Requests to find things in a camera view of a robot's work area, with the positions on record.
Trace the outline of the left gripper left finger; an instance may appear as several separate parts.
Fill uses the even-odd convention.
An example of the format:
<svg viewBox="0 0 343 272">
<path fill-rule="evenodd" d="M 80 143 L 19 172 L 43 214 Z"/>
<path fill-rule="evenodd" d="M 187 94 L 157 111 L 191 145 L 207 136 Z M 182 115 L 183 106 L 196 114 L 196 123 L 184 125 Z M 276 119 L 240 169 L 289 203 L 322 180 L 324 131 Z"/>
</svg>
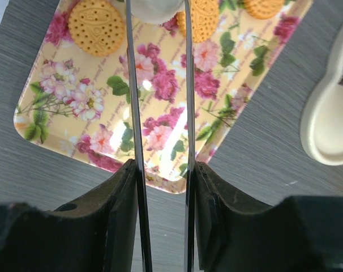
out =
<svg viewBox="0 0 343 272">
<path fill-rule="evenodd" d="M 0 271 L 130 271 L 136 165 L 54 211 L 0 204 Z"/>
</svg>

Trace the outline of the green round dessert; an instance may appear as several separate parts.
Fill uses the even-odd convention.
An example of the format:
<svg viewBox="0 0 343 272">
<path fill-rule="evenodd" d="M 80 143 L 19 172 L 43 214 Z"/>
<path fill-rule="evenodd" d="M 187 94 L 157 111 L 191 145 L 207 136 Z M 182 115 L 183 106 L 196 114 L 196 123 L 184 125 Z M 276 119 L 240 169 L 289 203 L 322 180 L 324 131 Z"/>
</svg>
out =
<svg viewBox="0 0 343 272">
<path fill-rule="evenodd" d="M 131 0 L 131 13 L 149 24 L 163 24 L 185 10 L 183 0 Z"/>
</svg>

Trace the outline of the metal tongs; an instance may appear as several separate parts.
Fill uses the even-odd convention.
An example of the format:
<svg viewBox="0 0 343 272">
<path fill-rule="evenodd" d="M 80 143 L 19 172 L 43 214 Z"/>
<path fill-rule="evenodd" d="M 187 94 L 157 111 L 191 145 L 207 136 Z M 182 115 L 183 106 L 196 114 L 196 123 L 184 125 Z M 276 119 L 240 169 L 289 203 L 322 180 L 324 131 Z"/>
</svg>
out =
<svg viewBox="0 0 343 272">
<path fill-rule="evenodd" d="M 129 88 L 131 96 L 132 127 L 134 133 L 134 154 L 136 163 L 136 185 L 138 195 L 140 237 L 142 247 L 143 271 L 152 271 L 152 253 L 149 232 L 147 194 L 143 158 L 142 130 L 140 125 L 139 97 L 132 32 L 131 2 L 126 1 L 127 60 Z M 186 13 L 186 93 L 187 93 L 187 131 L 188 164 L 186 179 L 184 271 L 194 271 L 195 257 L 195 88 L 194 55 L 192 42 L 191 4 L 184 1 Z"/>
</svg>

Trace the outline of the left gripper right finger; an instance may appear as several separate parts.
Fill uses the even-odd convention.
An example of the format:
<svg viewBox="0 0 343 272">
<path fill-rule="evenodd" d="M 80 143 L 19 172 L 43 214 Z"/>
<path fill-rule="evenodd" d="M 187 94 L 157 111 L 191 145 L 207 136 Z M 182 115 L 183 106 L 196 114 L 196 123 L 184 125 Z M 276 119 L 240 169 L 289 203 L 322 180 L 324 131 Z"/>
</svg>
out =
<svg viewBox="0 0 343 272">
<path fill-rule="evenodd" d="M 343 271 L 343 197 L 293 195 L 271 206 L 196 171 L 202 271 Z"/>
</svg>

